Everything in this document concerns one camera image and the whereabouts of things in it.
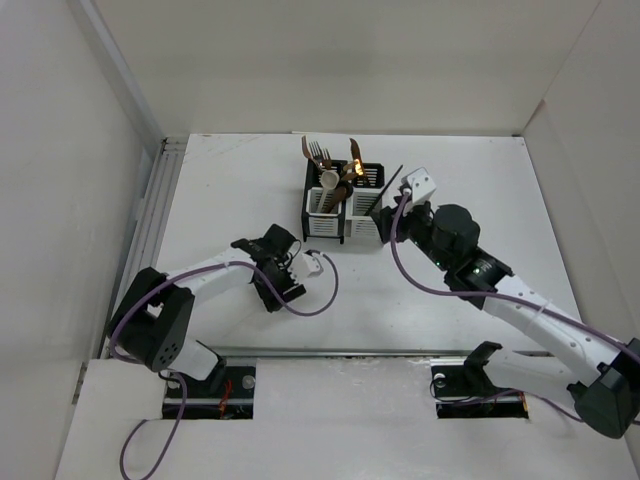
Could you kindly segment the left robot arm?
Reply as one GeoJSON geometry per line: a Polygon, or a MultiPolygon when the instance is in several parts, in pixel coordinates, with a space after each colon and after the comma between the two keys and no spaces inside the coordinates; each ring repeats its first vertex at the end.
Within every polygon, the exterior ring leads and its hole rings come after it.
{"type": "Polygon", "coordinates": [[[293,254],[297,239],[273,224],[257,239],[238,239],[222,253],[173,273],[147,267],[135,276],[107,327],[110,347],[159,373],[174,371],[202,397],[217,394],[226,361],[188,336],[193,311],[233,289],[252,285],[275,312],[306,293],[303,281],[321,273],[317,258],[293,254]]]}

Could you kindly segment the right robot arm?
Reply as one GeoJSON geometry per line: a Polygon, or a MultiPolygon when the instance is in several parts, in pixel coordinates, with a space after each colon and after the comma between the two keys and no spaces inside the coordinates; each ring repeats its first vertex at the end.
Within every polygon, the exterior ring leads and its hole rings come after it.
{"type": "Polygon", "coordinates": [[[531,289],[513,270],[479,247],[479,225],[465,208],[428,203],[408,208],[408,192],[394,208],[374,218],[381,240],[399,261],[398,245],[413,243],[444,274],[446,289],[419,283],[397,263],[417,289],[458,298],[500,319],[546,351],[535,359],[484,341],[462,363],[471,404],[509,390],[526,392],[572,408],[599,434],[619,439],[639,417],[639,341],[617,340],[586,325],[531,289]]]}

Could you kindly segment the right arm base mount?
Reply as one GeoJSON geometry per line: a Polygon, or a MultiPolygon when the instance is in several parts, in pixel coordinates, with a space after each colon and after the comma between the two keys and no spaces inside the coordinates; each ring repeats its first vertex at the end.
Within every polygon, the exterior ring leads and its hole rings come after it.
{"type": "Polygon", "coordinates": [[[438,419],[528,419],[524,394],[493,385],[484,367],[502,346],[485,341],[464,358],[431,362],[429,391],[438,419]]]}

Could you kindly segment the black round spoon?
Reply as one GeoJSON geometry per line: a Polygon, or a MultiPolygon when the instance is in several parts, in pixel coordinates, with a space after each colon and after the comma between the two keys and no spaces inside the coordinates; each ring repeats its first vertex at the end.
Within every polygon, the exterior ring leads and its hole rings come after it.
{"type": "Polygon", "coordinates": [[[350,182],[339,182],[333,190],[332,201],[341,203],[353,194],[353,186],[350,182]]]}

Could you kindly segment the silver fork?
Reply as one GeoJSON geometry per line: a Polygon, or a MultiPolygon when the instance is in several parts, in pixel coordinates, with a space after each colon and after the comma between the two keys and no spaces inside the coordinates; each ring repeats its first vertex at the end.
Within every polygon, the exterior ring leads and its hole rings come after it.
{"type": "Polygon", "coordinates": [[[322,152],[322,149],[320,148],[319,144],[316,141],[310,141],[308,143],[308,148],[309,148],[309,151],[311,153],[311,156],[312,156],[312,159],[314,160],[314,162],[319,167],[322,167],[323,162],[324,162],[324,156],[323,156],[323,152],[322,152]]]}

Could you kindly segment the copper knife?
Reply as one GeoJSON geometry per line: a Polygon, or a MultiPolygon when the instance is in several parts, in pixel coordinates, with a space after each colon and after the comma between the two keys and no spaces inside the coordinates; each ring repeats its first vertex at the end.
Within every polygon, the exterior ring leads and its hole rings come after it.
{"type": "Polygon", "coordinates": [[[350,152],[352,161],[350,163],[353,171],[359,171],[362,168],[361,152],[358,142],[354,138],[349,138],[350,152]]]}

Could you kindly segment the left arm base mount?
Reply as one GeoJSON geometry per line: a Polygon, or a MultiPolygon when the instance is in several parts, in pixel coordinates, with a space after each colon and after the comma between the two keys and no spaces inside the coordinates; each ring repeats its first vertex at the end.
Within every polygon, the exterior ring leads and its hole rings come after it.
{"type": "Polygon", "coordinates": [[[255,360],[231,358],[213,380],[198,381],[186,374],[186,420],[251,420],[257,383],[255,360]]]}

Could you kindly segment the black chopstick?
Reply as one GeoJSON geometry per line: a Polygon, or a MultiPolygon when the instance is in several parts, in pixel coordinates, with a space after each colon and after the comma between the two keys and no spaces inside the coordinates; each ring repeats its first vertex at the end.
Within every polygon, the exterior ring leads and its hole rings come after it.
{"type": "Polygon", "coordinates": [[[394,172],[394,174],[391,176],[390,180],[384,185],[384,187],[382,188],[382,190],[379,192],[379,194],[377,195],[377,197],[375,198],[375,200],[372,202],[372,204],[369,206],[369,208],[366,210],[365,212],[365,216],[370,216],[373,211],[375,210],[375,208],[381,203],[385,193],[387,192],[387,190],[391,187],[391,185],[393,184],[393,182],[396,180],[397,176],[399,175],[399,173],[403,170],[404,165],[401,164],[397,170],[394,172]]]}

